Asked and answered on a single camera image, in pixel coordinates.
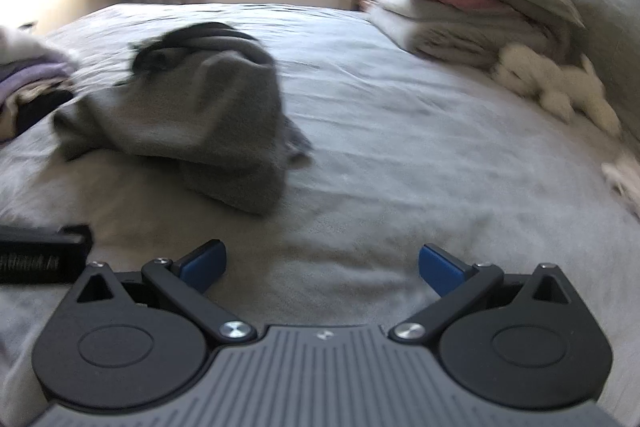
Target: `gray bedsheet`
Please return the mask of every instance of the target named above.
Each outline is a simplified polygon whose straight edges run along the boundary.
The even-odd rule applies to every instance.
[[[286,113],[314,144],[276,212],[250,216],[191,192],[164,162],[99,151],[65,163],[43,121],[0,152],[0,221],[90,223],[92,259],[117,270],[219,237],[228,270],[209,295],[259,327],[390,327],[436,298],[417,274],[427,241],[508,271],[554,261],[614,346],[603,407],[638,422],[640,224],[602,181],[615,142],[584,119],[565,126],[480,71],[414,57],[353,12],[124,5],[52,37],[81,53],[89,90],[127,74],[129,42],[208,20],[262,40]],[[0,291],[8,427],[44,405],[29,349],[64,290]]]

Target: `metal screw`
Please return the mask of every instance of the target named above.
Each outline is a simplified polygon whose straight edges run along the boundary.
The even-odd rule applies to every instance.
[[[228,339],[242,339],[251,331],[252,327],[242,321],[229,321],[220,326],[220,335]]]
[[[414,341],[424,336],[427,331],[424,329],[422,324],[418,324],[415,322],[405,322],[402,324],[398,324],[394,328],[394,333],[397,337],[405,340]]]

